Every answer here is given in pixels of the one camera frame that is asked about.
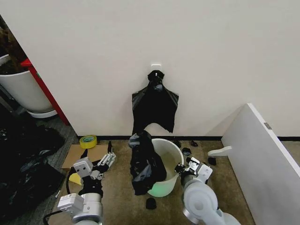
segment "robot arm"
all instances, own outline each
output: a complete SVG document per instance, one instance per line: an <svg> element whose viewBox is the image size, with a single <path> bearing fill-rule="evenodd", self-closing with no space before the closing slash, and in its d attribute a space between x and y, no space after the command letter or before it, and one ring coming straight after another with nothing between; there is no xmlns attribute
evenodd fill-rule
<svg viewBox="0 0 300 225"><path fill-rule="evenodd" d="M73 168L83 181L82 190L71 193L60 198L57 208L72 217L72 222L77 225L100 225L102 224L103 197L101 180L115 161L116 155L113 152L111 142L108 146L108 153L93 165L88 157L79 159L74 163Z"/></svg>
<svg viewBox="0 0 300 225"><path fill-rule="evenodd" d="M183 214L194 224L203 221L207 225L240 225L232 215L218 208L215 192L206 185L212 169L194 157L188 157L187 162L188 167L175 167L183 186Z"/></svg>

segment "plant pot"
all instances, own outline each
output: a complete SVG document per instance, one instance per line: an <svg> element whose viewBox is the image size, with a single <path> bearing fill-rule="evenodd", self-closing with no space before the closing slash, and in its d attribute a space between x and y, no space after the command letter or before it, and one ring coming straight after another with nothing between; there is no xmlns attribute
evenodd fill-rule
<svg viewBox="0 0 300 225"><path fill-rule="evenodd" d="M0 57L0 66L9 60L9 55ZM45 118L56 114L56 112L47 113L53 111L53 107L30 71L0 75L0 84L31 116Z"/></svg>

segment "yellow tape roll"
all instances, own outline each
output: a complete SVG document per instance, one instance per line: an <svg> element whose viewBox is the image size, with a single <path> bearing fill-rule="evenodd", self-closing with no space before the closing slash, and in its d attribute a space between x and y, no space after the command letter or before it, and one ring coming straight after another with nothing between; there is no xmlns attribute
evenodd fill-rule
<svg viewBox="0 0 300 225"><path fill-rule="evenodd" d="M80 138L80 147L83 149L91 149L97 144L97 137L95 135L88 135Z"/></svg>

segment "cardboard sheet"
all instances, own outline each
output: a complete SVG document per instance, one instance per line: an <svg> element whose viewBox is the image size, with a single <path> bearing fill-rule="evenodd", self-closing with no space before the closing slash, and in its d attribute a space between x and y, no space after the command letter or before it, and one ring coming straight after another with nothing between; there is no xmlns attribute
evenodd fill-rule
<svg viewBox="0 0 300 225"><path fill-rule="evenodd" d="M94 148L88 149L88 157L91 162L102 159L102 157L107 153L107 144L98 144ZM67 157L61 166L64 170L69 170L73 166L74 162L80 159L83 154L84 149L80 147L79 144L72 144Z"/></svg>

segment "white bucket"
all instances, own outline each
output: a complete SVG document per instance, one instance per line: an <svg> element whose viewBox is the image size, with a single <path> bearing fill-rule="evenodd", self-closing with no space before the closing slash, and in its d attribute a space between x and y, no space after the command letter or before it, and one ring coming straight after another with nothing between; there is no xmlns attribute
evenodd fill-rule
<svg viewBox="0 0 300 225"><path fill-rule="evenodd" d="M178 163L183 164L183 155L180 149L171 141L154 138L152 139L155 152L163 160L167 177L165 181L156 182L148 193L154 197L164 197L170 194L175 186L178 173L174 171Z"/></svg>
<svg viewBox="0 0 300 225"><path fill-rule="evenodd" d="M10 60L9 55L0 57L0 65L8 60ZM53 110L51 103L30 71L0 75L0 84L22 107L32 113L45 113Z"/></svg>

